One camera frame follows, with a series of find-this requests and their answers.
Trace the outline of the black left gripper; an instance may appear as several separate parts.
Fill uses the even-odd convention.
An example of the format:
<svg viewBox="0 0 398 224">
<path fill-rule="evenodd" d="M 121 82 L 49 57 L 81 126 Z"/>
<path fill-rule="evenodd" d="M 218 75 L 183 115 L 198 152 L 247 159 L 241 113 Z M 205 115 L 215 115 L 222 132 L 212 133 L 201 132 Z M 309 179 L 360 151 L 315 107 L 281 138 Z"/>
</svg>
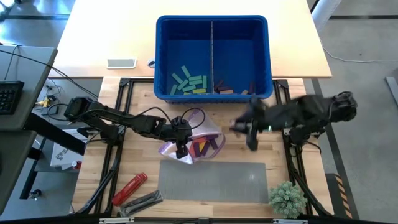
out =
<svg viewBox="0 0 398 224">
<path fill-rule="evenodd" d="M 166 124 L 161 129 L 161 140 L 165 142 L 176 142 L 176 158 L 180 159 L 188 155 L 186 141 L 192 136 L 191 126 L 188 123 L 180 123 L 175 126 Z"/>
</svg>

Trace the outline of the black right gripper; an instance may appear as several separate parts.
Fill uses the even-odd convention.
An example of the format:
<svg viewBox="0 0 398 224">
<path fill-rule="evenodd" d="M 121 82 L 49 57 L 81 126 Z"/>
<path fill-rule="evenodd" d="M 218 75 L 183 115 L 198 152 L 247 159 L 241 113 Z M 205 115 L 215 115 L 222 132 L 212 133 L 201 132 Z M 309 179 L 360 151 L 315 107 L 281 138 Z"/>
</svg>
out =
<svg viewBox="0 0 398 224">
<path fill-rule="evenodd" d="M 247 110 L 240 117 L 232 120 L 229 130 L 247 134 L 247 147 L 251 151 L 256 151 L 258 149 L 257 131 L 261 133 L 269 129 L 271 115 L 264 111 L 264 102 L 259 98 L 252 97 L 250 105 L 252 111 Z"/>
</svg>

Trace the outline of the blue plastic bin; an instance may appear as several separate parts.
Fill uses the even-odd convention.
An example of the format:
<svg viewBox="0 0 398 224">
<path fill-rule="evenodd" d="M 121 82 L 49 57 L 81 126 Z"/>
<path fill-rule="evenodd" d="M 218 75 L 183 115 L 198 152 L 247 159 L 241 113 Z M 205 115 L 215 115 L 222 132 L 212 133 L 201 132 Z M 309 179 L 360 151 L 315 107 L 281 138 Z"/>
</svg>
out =
<svg viewBox="0 0 398 224">
<path fill-rule="evenodd" d="M 213 21 L 214 81 L 229 86 L 233 94 L 211 93 L 210 30 Z M 170 95 L 176 73 L 183 81 L 207 76 L 204 94 Z M 249 94 L 250 83 L 255 94 Z M 162 16 L 156 23 L 154 93 L 168 103 L 245 103 L 252 96 L 268 98 L 273 92 L 267 20 L 263 16 Z"/>
</svg>

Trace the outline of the green artificial plant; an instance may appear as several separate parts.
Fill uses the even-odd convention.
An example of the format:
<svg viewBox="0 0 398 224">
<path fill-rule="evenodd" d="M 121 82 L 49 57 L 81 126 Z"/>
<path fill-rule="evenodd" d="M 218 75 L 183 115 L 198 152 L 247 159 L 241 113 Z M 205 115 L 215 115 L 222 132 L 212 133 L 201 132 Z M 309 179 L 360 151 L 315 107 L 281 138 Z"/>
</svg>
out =
<svg viewBox="0 0 398 224">
<path fill-rule="evenodd" d="M 304 212 L 307 202 L 301 188 L 290 181 L 269 190 L 269 205 L 274 213 L 284 218 L 298 218 Z"/>
</svg>

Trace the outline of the white-framed smartphone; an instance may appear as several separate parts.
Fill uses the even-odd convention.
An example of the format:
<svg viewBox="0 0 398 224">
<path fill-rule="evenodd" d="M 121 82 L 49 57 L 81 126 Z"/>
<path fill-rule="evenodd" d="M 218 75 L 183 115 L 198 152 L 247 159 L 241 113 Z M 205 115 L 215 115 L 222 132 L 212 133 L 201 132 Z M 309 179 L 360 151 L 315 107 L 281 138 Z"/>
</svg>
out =
<svg viewBox="0 0 398 224">
<path fill-rule="evenodd" d="M 135 58 L 127 59 L 107 59 L 107 69 L 134 69 L 136 67 L 137 60 Z"/>
</svg>

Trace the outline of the black desk beam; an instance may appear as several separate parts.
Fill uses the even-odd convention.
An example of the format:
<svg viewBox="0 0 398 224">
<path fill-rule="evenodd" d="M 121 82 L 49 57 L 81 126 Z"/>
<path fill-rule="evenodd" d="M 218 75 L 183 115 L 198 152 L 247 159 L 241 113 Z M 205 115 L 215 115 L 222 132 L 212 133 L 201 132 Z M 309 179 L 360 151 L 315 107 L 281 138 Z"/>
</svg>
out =
<svg viewBox="0 0 398 224">
<path fill-rule="evenodd" d="M 40 116 L 31 113 L 24 125 L 24 129 L 35 131 L 37 134 L 57 143 L 81 156 L 85 153 L 85 143 L 62 129 L 50 124 Z"/>
</svg>

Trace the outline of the white metal table leg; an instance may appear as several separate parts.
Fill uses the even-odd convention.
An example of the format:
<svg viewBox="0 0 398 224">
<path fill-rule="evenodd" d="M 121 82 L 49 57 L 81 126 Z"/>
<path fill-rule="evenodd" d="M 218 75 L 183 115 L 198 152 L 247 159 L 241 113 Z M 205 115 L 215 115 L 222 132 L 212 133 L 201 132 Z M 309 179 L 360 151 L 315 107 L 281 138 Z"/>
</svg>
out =
<svg viewBox="0 0 398 224">
<path fill-rule="evenodd" d="M 336 8 L 339 6 L 341 0 L 316 0 L 310 12 L 314 21 L 316 30 L 320 32 Z"/>
</svg>

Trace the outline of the grey metal stand leg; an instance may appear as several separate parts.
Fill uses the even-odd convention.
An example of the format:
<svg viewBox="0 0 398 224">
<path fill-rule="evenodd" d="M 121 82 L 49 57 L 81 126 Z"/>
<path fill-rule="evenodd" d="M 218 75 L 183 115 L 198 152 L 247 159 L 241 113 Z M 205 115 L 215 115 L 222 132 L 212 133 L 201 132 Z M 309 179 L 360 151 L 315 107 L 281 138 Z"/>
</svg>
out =
<svg viewBox="0 0 398 224">
<path fill-rule="evenodd" d="M 398 82 L 394 77 L 386 77 L 385 81 L 390 89 L 392 97 L 398 106 Z"/>
</svg>

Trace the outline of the yellow connector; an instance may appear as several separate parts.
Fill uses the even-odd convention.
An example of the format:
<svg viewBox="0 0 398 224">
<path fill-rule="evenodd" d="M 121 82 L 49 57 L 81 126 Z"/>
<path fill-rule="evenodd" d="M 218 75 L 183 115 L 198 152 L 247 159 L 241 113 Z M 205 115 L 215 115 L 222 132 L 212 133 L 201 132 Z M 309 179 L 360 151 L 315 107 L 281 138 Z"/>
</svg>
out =
<svg viewBox="0 0 398 224">
<path fill-rule="evenodd" d="M 58 98 L 54 95 L 47 95 L 44 97 L 43 100 L 38 101 L 35 103 L 35 105 L 40 105 L 43 108 L 47 108 L 49 107 L 53 102 L 56 102 L 58 100 Z"/>
</svg>

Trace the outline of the grey side desk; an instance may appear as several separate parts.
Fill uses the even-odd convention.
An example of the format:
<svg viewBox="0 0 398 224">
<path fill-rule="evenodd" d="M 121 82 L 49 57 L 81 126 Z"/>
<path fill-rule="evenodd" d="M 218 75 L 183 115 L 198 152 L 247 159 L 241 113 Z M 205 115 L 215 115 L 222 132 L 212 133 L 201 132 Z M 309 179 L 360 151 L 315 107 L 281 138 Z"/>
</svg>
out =
<svg viewBox="0 0 398 224">
<path fill-rule="evenodd" d="M 24 126 L 32 112 L 36 99 L 49 75 L 49 65 L 57 54 L 51 47 L 0 46 L 0 81 L 14 53 L 8 80 L 24 82 L 22 95 L 12 115 L 0 115 L 0 215 L 2 215 L 21 170 L 27 159 L 35 131 Z"/>
</svg>

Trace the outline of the black keyboard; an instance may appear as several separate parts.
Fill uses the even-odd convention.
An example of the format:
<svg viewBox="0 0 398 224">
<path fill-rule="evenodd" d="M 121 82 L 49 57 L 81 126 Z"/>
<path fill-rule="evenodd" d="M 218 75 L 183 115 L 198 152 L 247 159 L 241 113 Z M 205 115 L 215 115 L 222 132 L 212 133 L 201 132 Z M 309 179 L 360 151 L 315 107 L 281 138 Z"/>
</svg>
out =
<svg viewBox="0 0 398 224">
<path fill-rule="evenodd" d="M 22 81 L 0 81 L 0 115 L 14 114 L 23 87 Z"/>
</svg>

